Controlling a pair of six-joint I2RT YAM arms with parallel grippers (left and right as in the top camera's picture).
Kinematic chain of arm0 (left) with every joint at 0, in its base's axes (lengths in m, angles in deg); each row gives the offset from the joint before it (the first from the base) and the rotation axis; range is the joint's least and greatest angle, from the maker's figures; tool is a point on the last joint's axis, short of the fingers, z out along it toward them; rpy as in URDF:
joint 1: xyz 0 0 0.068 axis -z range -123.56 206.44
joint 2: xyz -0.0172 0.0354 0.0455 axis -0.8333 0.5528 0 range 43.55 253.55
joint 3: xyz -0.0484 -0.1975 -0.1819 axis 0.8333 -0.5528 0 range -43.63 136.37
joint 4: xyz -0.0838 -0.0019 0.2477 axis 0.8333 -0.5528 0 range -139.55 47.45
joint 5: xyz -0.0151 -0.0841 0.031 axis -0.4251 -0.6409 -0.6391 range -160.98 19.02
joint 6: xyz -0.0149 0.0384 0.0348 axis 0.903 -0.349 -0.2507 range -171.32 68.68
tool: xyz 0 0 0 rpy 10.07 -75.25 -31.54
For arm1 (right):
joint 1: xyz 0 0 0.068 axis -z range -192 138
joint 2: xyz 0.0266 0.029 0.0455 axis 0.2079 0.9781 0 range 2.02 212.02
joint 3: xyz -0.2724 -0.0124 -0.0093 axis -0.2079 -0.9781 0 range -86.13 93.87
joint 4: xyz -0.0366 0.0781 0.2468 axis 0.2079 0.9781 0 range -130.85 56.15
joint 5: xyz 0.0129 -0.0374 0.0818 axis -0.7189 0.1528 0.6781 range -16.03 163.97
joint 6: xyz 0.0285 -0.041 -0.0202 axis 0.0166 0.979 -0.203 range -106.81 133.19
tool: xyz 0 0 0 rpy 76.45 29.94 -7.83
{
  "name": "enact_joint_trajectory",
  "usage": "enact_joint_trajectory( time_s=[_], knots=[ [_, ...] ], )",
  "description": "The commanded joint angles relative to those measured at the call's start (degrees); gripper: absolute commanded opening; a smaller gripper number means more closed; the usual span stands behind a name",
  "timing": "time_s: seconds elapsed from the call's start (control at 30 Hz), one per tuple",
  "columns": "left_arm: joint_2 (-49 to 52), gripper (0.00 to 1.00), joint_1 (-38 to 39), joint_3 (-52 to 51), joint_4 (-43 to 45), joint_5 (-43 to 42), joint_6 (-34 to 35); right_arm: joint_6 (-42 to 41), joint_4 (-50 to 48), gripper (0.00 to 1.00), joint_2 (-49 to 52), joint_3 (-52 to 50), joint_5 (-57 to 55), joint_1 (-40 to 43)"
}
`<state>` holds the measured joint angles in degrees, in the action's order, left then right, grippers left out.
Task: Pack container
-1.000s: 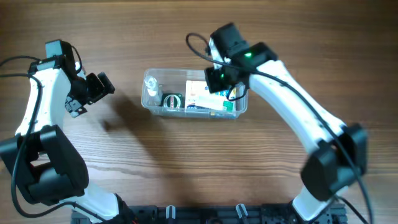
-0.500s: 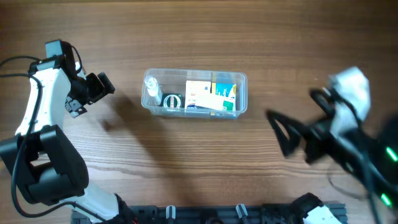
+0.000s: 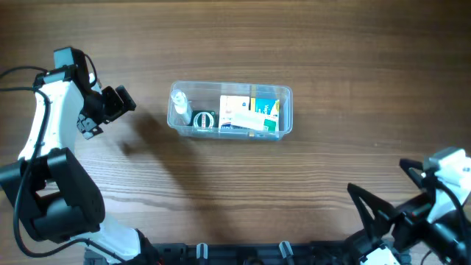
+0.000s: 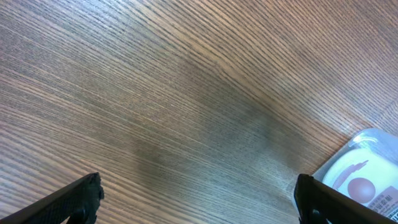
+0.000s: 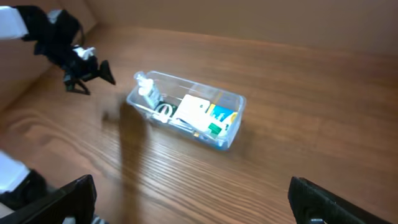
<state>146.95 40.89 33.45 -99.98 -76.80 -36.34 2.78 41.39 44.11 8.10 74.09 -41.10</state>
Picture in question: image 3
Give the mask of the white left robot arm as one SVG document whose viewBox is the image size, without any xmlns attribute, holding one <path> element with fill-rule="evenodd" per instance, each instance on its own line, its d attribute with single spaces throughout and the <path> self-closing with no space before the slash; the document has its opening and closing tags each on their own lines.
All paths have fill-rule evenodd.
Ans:
<svg viewBox="0 0 471 265">
<path fill-rule="evenodd" d="M 74 155 L 77 134 L 92 138 L 136 107 L 123 86 L 102 87 L 90 57 L 65 47 L 54 52 L 54 68 L 39 68 L 29 87 L 36 98 L 29 138 L 18 160 L 1 168 L 1 187 L 13 207 L 13 233 L 55 243 L 61 252 L 75 244 L 109 264 L 157 264 L 159 255 L 143 233 L 105 213 L 102 194 Z"/>
</svg>

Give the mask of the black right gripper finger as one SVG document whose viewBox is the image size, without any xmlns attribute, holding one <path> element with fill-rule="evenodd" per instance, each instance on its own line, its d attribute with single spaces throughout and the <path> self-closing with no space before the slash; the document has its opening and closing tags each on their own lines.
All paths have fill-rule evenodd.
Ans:
<svg viewBox="0 0 471 265">
<path fill-rule="evenodd" d="M 423 187 L 422 180 L 424 177 L 422 174 L 424 173 L 424 169 L 422 162 L 408 158 L 401 158 L 399 166 L 417 188 Z"/>
<path fill-rule="evenodd" d="M 381 239 L 389 233 L 397 218 L 395 207 L 353 183 L 347 185 L 347 191 L 358 210 L 369 239 Z"/>
</svg>

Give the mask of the blue VapoDrops lozenge box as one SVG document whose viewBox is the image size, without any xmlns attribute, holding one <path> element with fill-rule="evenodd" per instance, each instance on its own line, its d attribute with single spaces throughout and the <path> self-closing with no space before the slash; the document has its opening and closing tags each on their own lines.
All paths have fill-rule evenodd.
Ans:
<svg viewBox="0 0 471 265">
<path fill-rule="evenodd" d="M 280 112 L 280 100 L 252 97 L 250 99 L 250 110 L 255 113 L 278 116 Z"/>
</svg>

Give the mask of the green Zam-Buk ointment box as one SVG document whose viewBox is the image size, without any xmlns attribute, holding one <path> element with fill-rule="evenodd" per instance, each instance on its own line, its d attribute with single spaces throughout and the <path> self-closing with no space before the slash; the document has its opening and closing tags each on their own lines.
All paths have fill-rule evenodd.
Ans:
<svg viewBox="0 0 471 265">
<path fill-rule="evenodd" d="M 217 127 L 217 121 L 214 111 L 195 110 L 192 113 L 191 126 L 197 129 L 212 129 Z"/>
</svg>

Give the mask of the white Hansaplast plaster box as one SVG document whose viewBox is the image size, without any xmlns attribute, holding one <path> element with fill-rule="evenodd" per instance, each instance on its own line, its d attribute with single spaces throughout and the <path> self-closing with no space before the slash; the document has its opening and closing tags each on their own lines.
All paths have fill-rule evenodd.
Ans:
<svg viewBox="0 0 471 265">
<path fill-rule="evenodd" d="M 231 128 L 235 114 L 249 110 L 248 96 L 220 96 L 219 129 Z"/>
</svg>

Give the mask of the white green medicine box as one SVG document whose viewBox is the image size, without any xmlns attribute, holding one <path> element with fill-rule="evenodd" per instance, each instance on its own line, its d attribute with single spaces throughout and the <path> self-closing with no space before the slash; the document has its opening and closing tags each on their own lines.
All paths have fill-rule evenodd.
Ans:
<svg viewBox="0 0 471 265">
<path fill-rule="evenodd" d="M 264 113 L 243 111 L 233 116 L 231 124 L 256 131 L 275 132 L 278 130 L 278 117 Z"/>
</svg>

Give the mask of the small clear white bottle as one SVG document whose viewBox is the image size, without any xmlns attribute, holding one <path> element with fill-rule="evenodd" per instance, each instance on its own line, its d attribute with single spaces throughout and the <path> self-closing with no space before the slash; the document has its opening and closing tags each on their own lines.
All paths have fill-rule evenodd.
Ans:
<svg viewBox="0 0 471 265">
<path fill-rule="evenodd" d="M 174 109 L 182 123 L 184 125 L 189 125 L 191 123 L 192 109 L 186 95 L 181 90 L 176 89 L 171 92 L 170 97 L 173 102 Z"/>
</svg>

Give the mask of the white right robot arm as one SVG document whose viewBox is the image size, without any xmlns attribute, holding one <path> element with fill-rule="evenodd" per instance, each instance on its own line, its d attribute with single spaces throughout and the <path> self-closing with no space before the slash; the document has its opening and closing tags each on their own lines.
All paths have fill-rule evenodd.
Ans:
<svg viewBox="0 0 471 265">
<path fill-rule="evenodd" d="M 470 263 L 470 221 L 464 203 L 470 196 L 470 158 L 462 150 L 423 162 L 402 159 L 401 169 L 421 194 L 393 206 L 349 184 L 363 230 L 346 247 L 357 264 L 398 264 L 399 253 L 422 242 L 446 264 Z"/>
</svg>

